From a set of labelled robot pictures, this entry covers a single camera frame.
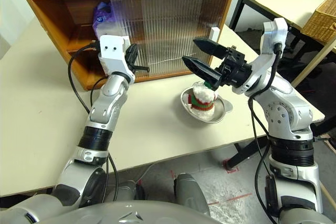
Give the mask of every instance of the white plush toy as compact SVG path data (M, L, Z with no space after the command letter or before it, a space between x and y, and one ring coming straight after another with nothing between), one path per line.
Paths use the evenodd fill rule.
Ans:
M218 93L208 88L204 82L193 84L193 94L184 94L183 101L189 104L191 112L200 119L210 121L215 112L214 100Z

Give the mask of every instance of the black cable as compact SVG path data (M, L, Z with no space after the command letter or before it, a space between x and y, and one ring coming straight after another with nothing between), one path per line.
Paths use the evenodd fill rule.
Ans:
M261 168L261 164L263 163L263 161L265 160L265 157L267 156L267 153L269 151L270 146L271 146L270 142L268 142L267 145L266 145L264 154L262 155L262 157L261 157L261 159L259 161L256 173L255 173L255 176L254 176L254 188L256 190L257 198L258 198L258 200L259 200L259 202L260 202L263 210L265 211L266 215L268 216L268 218L270 219L270 221L273 224L277 224L277 222L273 219L273 217L271 216L271 214L267 211L267 208L265 207L265 205L263 203L263 200L261 199L261 196L260 196L260 193L259 193L259 188L258 188L259 171L260 171L260 168Z
M260 119L257 117L256 113L254 112L253 110L253 99L255 96L259 95L259 94L262 94L263 92L265 92L266 90L268 90L273 81L274 81L274 77L276 75L276 72L277 72L277 66L278 66L278 63L279 63L279 60L280 60L280 57L281 57L281 48L282 48L282 45L280 43L277 43L275 44L274 46L274 53L275 53L275 60L272 64L272 68L271 68L271 75L270 75L270 78L266 84L266 86L255 92L254 94L252 94L250 96L250 98L248 99L248 107L249 109L251 110L251 118L252 118L252 126L253 126L253 133L254 133L254 138L255 138L255 141L256 141L256 144L258 146L258 150L260 151L261 153L261 149L260 149L260 146L259 146L259 143L258 143L258 138L257 138L257 133L256 133L256 126L255 126L255 122L254 122L254 118L257 120L257 122L260 124L260 126L263 128L263 130L265 131L266 135L269 136L268 134L268 131L266 130L265 126L261 123ZM257 167L257 170L256 170L256 173L255 173L255 178L254 178L254 185L255 185L255 190L256 190L256 194L257 194L257 198L263 208L263 210L265 211L266 215L268 216L268 218L270 219L270 221L273 223L273 224L277 224L276 221L273 219L273 217L270 215L270 213L267 211L267 208L265 207L261 197L260 197L260 193L259 193L259 188L258 188L258 176L259 176L259 172L260 172L260 168L261 168L261 164L263 163L268 174L269 174L269 170L267 169L267 166L265 164L265 157L269 151L269 148L270 148L270 142L267 143L267 146L265 148L265 151L264 151L264 154L261 156L261 159L259 161L259 164L258 164L258 167Z
M83 99L79 96L77 90L76 90L76 87L73 83L73 80L72 80L72 76L71 76L71 65L72 65L72 62L77 58L77 56L79 55L79 53L83 52L85 49L88 49L88 48L96 48L99 46L99 44L97 44L96 42L94 43L90 43L80 49L78 49L78 51L75 52L75 54L71 57L71 59L69 60L69 64L68 64L68 77L69 77L69 81L70 81L70 84L71 84L71 87L72 87L72 90L74 91L75 95L77 96L78 100L80 101L80 103L83 105L84 109L86 110L86 112L88 114L90 114L90 110L89 108L86 106L86 104L84 103ZM102 77L100 78L92 87L92 90L91 90L91 93L90 93L90 103L91 103L91 106L92 106L92 94L93 94L93 90L94 88L96 87L96 85L103 79L107 79L108 77L105 76L105 77ZM117 169L116 169L116 166L113 162L113 159L109 153L108 155L108 158L109 158L109 161L111 162L111 165L113 167L113 172L114 172L114 175L116 177L116 189L115 189L115 192L114 192L114 198L113 198L113 201L116 201L117 199L117 196L118 196L118 189L119 189L119 176L118 176L118 172L117 172ZM103 194L103 198L102 198L102 203L103 201L105 200L105 196L106 196L106 190L107 190L107 185L108 185L108 181L109 181L109 163L108 161L106 161L106 184L105 184L105 187L104 187L104 194Z
M93 87L91 89L91 92L90 92L90 104L91 104L91 107L92 107L92 104L93 104L93 102L92 102L92 95L93 95L93 91L95 90L95 87L98 85L98 83L100 81L102 81L104 79L107 79L107 78L108 78L108 76L104 76L104 77L100 78L98 81L96 81L95 84L93 85Z
M105 196L106 196L106 190L107 190L107 185L109 184L109 161L106 160L106 182L105 182L105 186L104 186L104 194L103 194L103 198L101 199L101 202L103 203L105 200Z
M86 106L86 104L84 103L83 99L79 96L77 90L76 90L76 87L72 81L72 76L71 76L71 65L73 63L73 61L76 59L76 57L81 53L83 52L85 49L88 49L88 48L94 48L95 47L95 43L91 43L91 44L88 44L82 48L80 48L77 52L75 52L75 54L71 57L71 59L69 60L69 64L68 64L68 77L69 77L69 81L70 81L70 85L72 87L72 90L74 91L75 95L77 96L78 100L80 101L80 103L83 105L84 109L86 110L86 112L89 114L90 113L90 110L89 108Z
M110 153L109 153L109 161L110 161L110 163L111 163L111 165L113 167L114 177L116 179L116 181L115 181L115 184L116 184L115 186L116 187L115 187L115 190L114 190L114 197L113 197L113 201L116 201L117 200L117 196L118 196L118 190L119 190L119 176L118 176L116 165L114 164L113 159L112 159Z
M255 121L254 121L254 118L253 118L253 115L252 115L252 113L251 113L251 119L252 119L252 127L253 127L253 134L254 134L254 140L256 141L256 144L257 144L257 147L258 147L258 152L259 152L259 154L260 154L260 158L262 158L262 153L261 153L261 149L260 149L260 146L259 146L259 143L258 143L258 137L257 137L257 132L256 132L256 124L255 124ZM266 163L265 163L265 160L263 161L263 163L264 163L264 167L265 167L265 169L266 169L266 171L267 171L267 174L268 175L271 175L271 173L269 172L269 170L268 170L268 168L267 168L267 165L266 165Z

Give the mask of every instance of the ribbed plastic sliding door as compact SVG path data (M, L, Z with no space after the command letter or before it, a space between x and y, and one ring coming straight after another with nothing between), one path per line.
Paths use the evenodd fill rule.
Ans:
M149 74L162 76L186 72L183 55L208 62L209 56L193 43L218 27L226 0L111 0L123 35L139 46L137 64Z

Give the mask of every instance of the wooden cabinet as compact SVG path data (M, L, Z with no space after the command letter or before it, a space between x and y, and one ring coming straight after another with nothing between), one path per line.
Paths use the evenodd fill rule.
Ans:
M203 61L211 57L193 44L195 37L208 37L211 27L222 28L231 0L27 0L44 30L66 62L79 48L96 40L93 9L111 3L115 23L131 43L139 46L137 65L151 71L138 72L136 81L190 73L181 57ZM72 64L84 89L90 90L104 75L96 51L84 51Z

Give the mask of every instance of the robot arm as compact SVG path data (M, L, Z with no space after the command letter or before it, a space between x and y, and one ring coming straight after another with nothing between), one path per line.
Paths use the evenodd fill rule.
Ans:
M219 86L233 86L233 92L244 93L261 105L268 122L268 139L271 142L269 157L272 175L266 178L266 202L268 212L284 217L293 209L309 209L310 215L322 213L318 165L313 158L313 135L310 130L312 111L301 100L291 84L275 75L271 86L264 92L270 80L268 69L276 58L276 52L285 47L287 24L283 18L264 23L260 56L247 63L244 55L235 47L225 48L208 39L194 42L202 50L223 62L211 69L196 58L184 56L186 66L210 84L213 90Z
M36 195L3 211L1 223L29 224L58 216L74 209L101 203L109 141L117 124L119 112L127 99L127 90L134 83L138 56L136 44L128 36L103 35L99 59L109 75L94 102L79 144L60 174L51 195Z

